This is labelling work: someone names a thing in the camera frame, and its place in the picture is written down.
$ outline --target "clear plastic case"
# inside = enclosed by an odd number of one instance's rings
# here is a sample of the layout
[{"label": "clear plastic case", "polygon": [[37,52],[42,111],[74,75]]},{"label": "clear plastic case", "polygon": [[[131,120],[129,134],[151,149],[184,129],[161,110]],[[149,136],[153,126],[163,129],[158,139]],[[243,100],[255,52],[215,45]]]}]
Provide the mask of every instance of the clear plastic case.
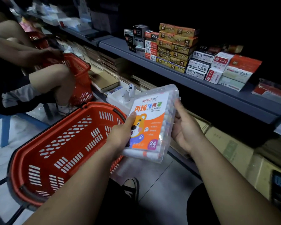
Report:
[{"label": "clear plastic case", "polygon": [[175,117],[175,85],[166,85],[135,96],[130,113],[137,113],[123,155],[160,163],[168,151]]}]

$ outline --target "sneaker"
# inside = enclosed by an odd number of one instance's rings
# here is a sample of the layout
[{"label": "sneaker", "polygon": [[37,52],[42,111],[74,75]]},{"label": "sneaker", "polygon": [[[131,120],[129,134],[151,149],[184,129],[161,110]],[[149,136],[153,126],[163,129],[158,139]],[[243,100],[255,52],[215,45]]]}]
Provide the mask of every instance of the sneaker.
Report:
[{"label": "sneaker", "polygon": [[139,192],[139,183],[136,178],[129,178],[122,185],[125,193],[133,200],[134,202],[138,202],[138,192]]},{"label": "sneaker", "polygon": [[70,106],[70,105],[67,105],[67,106],[59,106],[56,104],[56,108],[57,108],[57,111],[58,113],[61,115],[61,116],[66,116],[70,113],[72,113],[74,110],[76,110],[78,107],[76,106]]}]

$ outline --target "chair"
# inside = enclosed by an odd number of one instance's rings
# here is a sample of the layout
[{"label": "chair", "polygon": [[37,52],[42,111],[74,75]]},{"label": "chair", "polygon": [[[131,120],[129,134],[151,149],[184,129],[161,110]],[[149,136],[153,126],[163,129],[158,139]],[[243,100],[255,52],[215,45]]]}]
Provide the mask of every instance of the chair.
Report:
[{"label": "chair", "polygon": [[[50,127],[50,125],[48,125],[40,120],[37,120],[34,117],[31,117],[30,115],[28,115],[26,113],[17,113],[15,115],[28,121],[29,123],[35,125],[36,127],[40,128],[42,130],[45,130],[48,127]],[[8,145],[8,138],[9,138],[9,131],[10,131],[10,118],[11,118],[11,115],[1,115],[0,114],[0,119],[2,119],[0,147],[5,147]]]}]

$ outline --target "gray floor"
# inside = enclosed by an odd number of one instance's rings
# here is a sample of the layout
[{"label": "gray floor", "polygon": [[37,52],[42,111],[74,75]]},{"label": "gray floor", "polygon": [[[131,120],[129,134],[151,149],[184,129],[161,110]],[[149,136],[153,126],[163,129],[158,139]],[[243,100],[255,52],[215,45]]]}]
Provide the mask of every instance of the gray floor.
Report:
[{"label": "gray floor", "polygon": [[[41,107],[34,109],[29,114],[49,124],[60,118],[55,114],[54,120],[49,121]],[[12,152],[39,132],[39,129],[26,121],[12,117],[10,144],[0,148],[0,180],[6,176]],[[169,155],[165,156],[161,164],[124,158],[111,178],[119,184],[123,184],[130,177],[139,180],[139,204],[151,224],[187,224],[187,199],[192,190],[201,183],[199,179]],[[0,216],[3,220],[8,221],[18,207],[18,204],[10,196],[7,185],[0,186]],[[14,224],[22,224],[32,213],[25,210]]]}]

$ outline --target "cartoon bear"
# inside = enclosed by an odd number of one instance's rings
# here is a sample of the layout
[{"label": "cartoon bear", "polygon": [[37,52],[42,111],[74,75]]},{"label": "cartoon bear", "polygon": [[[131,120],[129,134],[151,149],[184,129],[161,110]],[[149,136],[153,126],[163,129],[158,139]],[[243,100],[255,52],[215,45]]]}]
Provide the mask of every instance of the cartoon bear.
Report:
[{"label": "cartoon bear", "polygon": [[145,130],[145,119],[147,115],[137,115],[135,121],[131,127],[131,138],[127,144],[127,147],[132,147],[133,144],[138,144],[144,139],[143,132]]}]

